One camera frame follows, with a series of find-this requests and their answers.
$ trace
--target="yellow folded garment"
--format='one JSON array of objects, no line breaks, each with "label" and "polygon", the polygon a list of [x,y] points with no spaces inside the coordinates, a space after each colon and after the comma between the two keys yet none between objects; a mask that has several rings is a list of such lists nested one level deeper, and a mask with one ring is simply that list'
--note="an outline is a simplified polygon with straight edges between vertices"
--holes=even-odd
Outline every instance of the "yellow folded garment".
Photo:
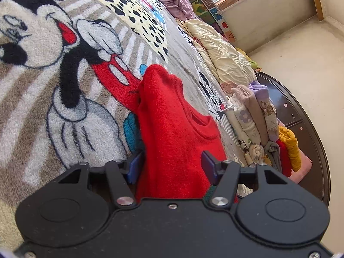
[{"label": "yellow folded garment", "polygon": [[284,145],[287,148],[291,167],[293,168],[294,172],[297,172],[301,168],[301,157],[300,157],[300,151],[298,148],[298,140],[295,137],[295,134],[291,130],[283,126],[278,126],[278,129],[279,129],[279,138],[281,142],[284,143]]}]

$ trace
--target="mickey mouse eye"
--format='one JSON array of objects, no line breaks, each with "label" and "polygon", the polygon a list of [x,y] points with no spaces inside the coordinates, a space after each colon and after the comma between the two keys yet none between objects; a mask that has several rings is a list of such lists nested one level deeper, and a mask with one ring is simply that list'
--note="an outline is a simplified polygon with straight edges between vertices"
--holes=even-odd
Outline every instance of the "mickey mouse eye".
[{"label": "mickey mouse eye", "polygon": [[16,18],[15,16],[11,16],[11,15],[6,14],[3,16],[3,18],[7,23],[11,24],[14,27],[18,27],[24,31],[26,31],[28,29],[25,22]]}]

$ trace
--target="mickey mouse head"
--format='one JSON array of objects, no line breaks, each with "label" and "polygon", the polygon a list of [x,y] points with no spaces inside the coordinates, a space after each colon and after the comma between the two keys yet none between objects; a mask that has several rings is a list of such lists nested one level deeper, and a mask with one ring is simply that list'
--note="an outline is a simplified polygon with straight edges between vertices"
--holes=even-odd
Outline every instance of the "mickey mouse head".
[{"label": "mickey mouse head", "polygon": [[5,63],[41,68],[79,44],[73,22],[54,0],[0,0],[0,46]]}]

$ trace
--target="screw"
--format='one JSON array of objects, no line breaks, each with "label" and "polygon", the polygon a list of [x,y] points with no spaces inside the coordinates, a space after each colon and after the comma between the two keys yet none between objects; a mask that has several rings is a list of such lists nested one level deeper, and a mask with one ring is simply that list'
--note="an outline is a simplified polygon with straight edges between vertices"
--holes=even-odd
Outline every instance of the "screw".
[{"label": "screw", "polygon": [[309,256],[309,258],[320,258],[320,253],[319,252],[313,252],[310,256]]},{"label": "screw", "polygon": [[215,206],[225,206],[229,203],[229,201],[225,197],[215,197],[215,198],[212,198],[212,203]]},{"label": "screw", "polygon": [[36,258],[35,253],[28,251],[24,254],[24,258]]},{"label": "screw", "polygon": [[178,207],[177,204],[169,204],[170,209],[176,209]]},{"label": "screw", "polygon": [[130,206],[134,203],[134,199],[131,197],[119,197],[116,202],[121,206]]}]

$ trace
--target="bed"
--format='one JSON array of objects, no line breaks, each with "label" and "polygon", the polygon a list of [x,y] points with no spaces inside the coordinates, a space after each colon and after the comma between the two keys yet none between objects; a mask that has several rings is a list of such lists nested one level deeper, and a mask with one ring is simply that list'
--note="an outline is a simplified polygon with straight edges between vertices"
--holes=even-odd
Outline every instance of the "bed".
[{"label": "bed", "polygon": [[75,163],[140,147],[130,98],[153,63],[247,165],[222,89],[158,0],[0,0],[0,14],[0,247],[21,243],[14,212],[28,195]]}]

